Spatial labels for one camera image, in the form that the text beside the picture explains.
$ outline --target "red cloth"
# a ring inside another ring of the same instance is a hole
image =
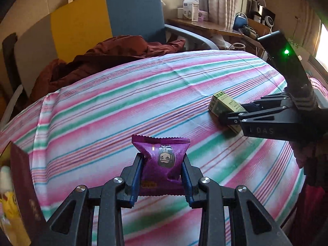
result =
[[[147,43],[141,36],[118,36],[98,43],[84,55],[77,55],[68,64],[55,59],[41,71],[32,89],[29,104],[108,68],[148,57],[181,52],[184,44],[185,40],[161,44]]]
[[[295,220],[288,237],[293,246],[309,246],[328,217],[328,193],[321,187],[305,184],[296,206]]]

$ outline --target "bed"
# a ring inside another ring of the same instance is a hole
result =
[[[284,78],[242,51],[169,54],[117,66],[50,93],[0,135],[29,154],[46,220],[80,184],[103,185],[132,164],[132,134],[188,137],[191,164],[220,185],[246,185],[282,224],[304,183],[288,142],[235,135],[208,110],[223,90],[239,103],[283,91]],[[314,84],[328,97],[327,90]],[[230,244],[228,211],[226,242]],[[197,245],[201,210],[184,196],[139,197],[122,210],[126,245]],[[97,210],[93,244],[96,245]]]

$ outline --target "yellow panel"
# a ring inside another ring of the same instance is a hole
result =
[[[111,38],[106,0],[76,0],[51,14],[58,58],[71,62],[97,43]]]

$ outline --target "metal screw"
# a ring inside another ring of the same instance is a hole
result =
[[[202,178],[200,179],[200,181],[201,181],[202,183],[204,183],[204,184],[207,184],[207,183],[209,183],[211,180],[210,180],[208,177],[202,177]]]
[[[114,177],[114,183],[122,183],[123,182],[123,179],[121,177]]]
[[[85,191],[85,189],[86,189],[86,187],[84,185],[80,185],[80,186],[77,186],[75,190],[77,192],[83,192],[83,191]]]
[[[243,185],[240,185],[240,186],[237,187],[237,190],[239,192],[246,192],[247,191],[247,188],[245,186],[243,186]]]

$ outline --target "purple snack package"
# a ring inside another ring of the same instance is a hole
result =
[[[139,196],[184,195],[180,173],[188,138],[132,135],[132,144],[145,156]]]

